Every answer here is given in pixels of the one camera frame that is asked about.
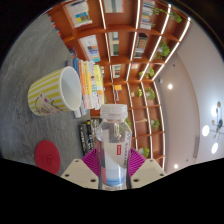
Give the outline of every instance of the yellow striped cup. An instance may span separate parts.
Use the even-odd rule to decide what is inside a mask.
[[[28,91],[28,104],[37,116],[77,110],[82,92],[77,72],[67,66],[34,82]]]

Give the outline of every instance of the water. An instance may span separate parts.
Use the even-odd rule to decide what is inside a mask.
[[[124,121],[103,120],[96,131],[103,190],[126,189],[131,130]]]

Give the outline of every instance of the light fixture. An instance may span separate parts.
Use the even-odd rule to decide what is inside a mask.
[[[165,22],[164,22],[164,25],[163,25],[163,29],[162,29],[162,31],[161,31],[161,34],[164,33],[164,30],[165,30],[165,28],[166,28],[166,25],[167,25],[167,22],[168,22],[168,19],[169,19],[170,10],[171,10],[171,5],[169,4],[168,12],[167,12],[168,14],[166,15],[166,20],[165,20]]]
[[[137,9],[137,19],[136,19],[136,25],[135,25],[135,29],[138,29],[138,22],[139,22],[139,13],[140,13],[140,0],[138,0],[138,9]]]
[[[218,150],[218,143],[216,142],[213,146],[212,146],[212,154],[215,154],[216,151]]]
[[[169,84],[168,85],[168,89],[173,89],[173,85],[172,84]]]
[[[212,120],[212,126],[216,127],[216,130],[209,130],[208,125],[204,126],[202,129],[202,134],[204,136],[207,136],[209,131],[215,132],[215,134],[212,136],[213,139],[216,139],[216,143],[212,147],[212,154],[214,154],[218,149],[218,142],[219,142],[219,136],[224,135],[224,133],[220,132],[221,128],[223,126],[223,120],[222,120],[222,108],[221,103],[218,102],[217,105],[212,106],[211,113],[213,117],[217,117],[217,123],[215,123],[215,120]]]
[[[126,82],[128,81],[128,78],[129,78],[130,68],[131,68],[131,63],[130,63],[129,66],[128,66],[128,73],[127,73]]]
[[[105,19],[104,19],[104,13],[103,13],[103,6],[102,6],[102,0],[100,0],[100,10],[101,10],[102,18],[103,18],[103,28],[106,29],[106,24],[105,24]]]
[[[202,129],[202,135],[206,137],[208,134],[209,134],[209,126],[205,125]]]
[[[133,40],[133,44],[132,44],[132,51],[131,51],[131,58],[130,58],[130,61],[132,61],[132,58],[133,58],[133,53],[134,53],[134,48],[135,48],[135,40],[136,40],[136,36],[137,36],[137,32],[135,32],[135,35],[134,35],[134,40]]]

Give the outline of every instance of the table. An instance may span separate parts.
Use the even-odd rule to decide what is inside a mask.
[[[90,114],[75,119],[73,112],[44,117],[28,107],[30,85],[65,67],[72,58],[47,15],[38,17],[16,40],[0,70],[0,152],[3,158],[36,166],[34,152],[42,140],[58,148],[58,176],[75,158],[82,158],[78,124]]]

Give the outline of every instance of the pink gripper pad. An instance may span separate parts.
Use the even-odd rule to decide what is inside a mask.
[[[132,175],[134,175],[135,172],[141,167],[141,165],[145,162],[146,158],[132,148],[129,151],[128,157],[128,173],[129,178],[131,179]]]
[[[82,161],[95,173],[100,176],[100,162],[97,156],[97,150],[92,149],[83,158]]]

